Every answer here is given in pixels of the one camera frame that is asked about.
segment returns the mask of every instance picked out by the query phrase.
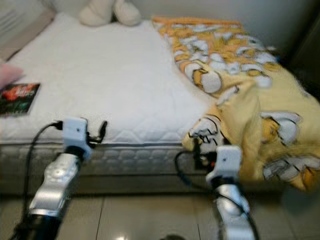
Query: yellow blanket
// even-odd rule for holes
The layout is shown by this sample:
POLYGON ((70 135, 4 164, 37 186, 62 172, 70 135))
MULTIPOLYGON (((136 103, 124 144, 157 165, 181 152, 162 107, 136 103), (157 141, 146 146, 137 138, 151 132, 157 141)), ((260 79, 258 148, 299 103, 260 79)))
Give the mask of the yellow blanket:
POLYGON ((203 153, 242 149, 240 180, 279 179, 310 190, 320 179, 320 105, 239 22, 154 17, 177 67, 218 98, 187 133, 203 153))

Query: black wire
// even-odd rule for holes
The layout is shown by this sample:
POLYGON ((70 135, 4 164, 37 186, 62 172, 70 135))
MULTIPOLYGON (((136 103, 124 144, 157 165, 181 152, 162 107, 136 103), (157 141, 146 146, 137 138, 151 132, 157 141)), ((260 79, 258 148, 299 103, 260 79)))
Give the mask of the black wire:
POLYGON ((225 196, 213 189, 209 189, 207 187, 204 187, 204 186, 201 186, 201 185, 198 185, 194 182, 191 181, 191 179, 180 169, 180 166, 179 166, 179 157, 182 155, 182 154, 190 154, 189 151, 180 151, 178 152, 178 154, 174 157, 174 167, 175 167, 175 170, 176 170, 176 173, 177 173, 177 176, 181 179, 181 181, 186 184, 187 186, 191 187, 191 188, 195 188, 195 189, 198 189, 198 190, 202 190, 204 192, 207 192, 207 193, 210 193, 210 194, 213 194, 216 198, 217 197, 221 197, 221 198, 224 198, 228 201, 230 201, 231 203, 233 203, 240 211, 242 214, 245 214, 246 218, 248 219, 248 222, 252 228, 252 231, 253 231, 253 235, 254 235, 254 238, 255 240, 259 240, 259 234, 258 234, 258 230, 257 230, 257 227, 256 227, 256 224, 255 224, 255 221, 253 220, 253 218, 250 216, 250 214, 248 212, 246 212, 244 210, 244 208, 238 204, 236 201, 234 201, 233 199, 231 199, 230 197, 228 196, 225 196))
POLYGON ((33 138, 29 151, 26 155, 25 160, 25 168, 24 168, 24 186, 23 186, 23 208, 22 208, 22 222, 26 219, 28 213, 28 191, 29 191, 29 172, 30 172, 30 163, 31 163, 31 157, 32 157, 32 151, 36 145, 36 142, 38 141, 40 135, 49 127, 55 126, 55 122, 52 122, 50 124, 45 125, 43 128, 41 128, 38 133, 33 138))
MULTIPOLYGON (((24 186, 23 186, 23 194, 22 194, 22 198, 23 198, 23 206, 22 206, 22 215, 21 215, 21 220, 20 223, 18 224, 21 225, 23 223, 26 222, 27 216, 28 216, 28 191, 29 191, 29 172, 30 172, 30 163, 31 163, 31 158, 32 158, 32 151, 40 137, 40 135, 49 127, 55 127, 58 130, 62 130, 63 127, 63 122, 62 121, 56 121, 56 122, 52 122, 50 124, 45 125, 44 127, 42 127, 37 134, 35 135, 35 137, 33 138, 31 144, 30 144, 30 148, 28 150, 28 153, 26 155, 26 159, 25 159, 25 168, 24 168, 24 186)), ((14 240, 18 237, 18 233, 15 230, 15 232, 13 233, 13 235, 9 238, 9 240, 14 240)))

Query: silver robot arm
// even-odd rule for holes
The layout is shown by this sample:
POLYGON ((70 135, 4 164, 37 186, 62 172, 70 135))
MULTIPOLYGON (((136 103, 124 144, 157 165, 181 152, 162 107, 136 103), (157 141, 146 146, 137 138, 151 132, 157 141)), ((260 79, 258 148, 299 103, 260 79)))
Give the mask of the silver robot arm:
POLYGON ((28 209, 25 222, 17 231, 18 240, 54 240, 66 214, 75 189, 80 168, 88 161, 92 148, 102 142, 107 122, 100 127, 99 136, 87 132, 88 121, 69 117, 63 121, 64 153, 44 171, 44 181, 28 209))
POLYGON ((206 182, 217 192, 213 203, 219 219, 219 238, 258 240, 258 233, 249 215, 248 201, 237 185, 241 149, 235 145, 223 145, 217 147, 216 153, 214 169, 207 174, 206 182))

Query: quilted mattress surface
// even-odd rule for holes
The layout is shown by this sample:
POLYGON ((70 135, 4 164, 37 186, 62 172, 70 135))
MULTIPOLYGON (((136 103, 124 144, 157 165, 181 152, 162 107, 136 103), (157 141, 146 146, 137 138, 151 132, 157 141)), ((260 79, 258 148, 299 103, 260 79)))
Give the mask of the quilted mattress surface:
MULTIPOLYGON (((66 116, 88 119, 105 144, 179 144, 214 99, 176 69, 151 22, 91 28, 59 13, 10 60, 24 69, 18 83, 41 83, 28 115, 0 118, 0 144, 27 144, 45 124, 66 116)), ((61 143, 48 130, 42 143, 61 143)))

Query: book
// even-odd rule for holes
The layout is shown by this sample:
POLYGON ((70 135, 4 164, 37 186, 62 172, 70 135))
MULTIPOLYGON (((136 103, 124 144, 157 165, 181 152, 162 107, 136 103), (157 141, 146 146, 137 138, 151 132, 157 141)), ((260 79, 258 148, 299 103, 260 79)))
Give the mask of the book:
POLYGON ((10 84, 0 91, 0 117, 26 115, 40 83, 10 84))

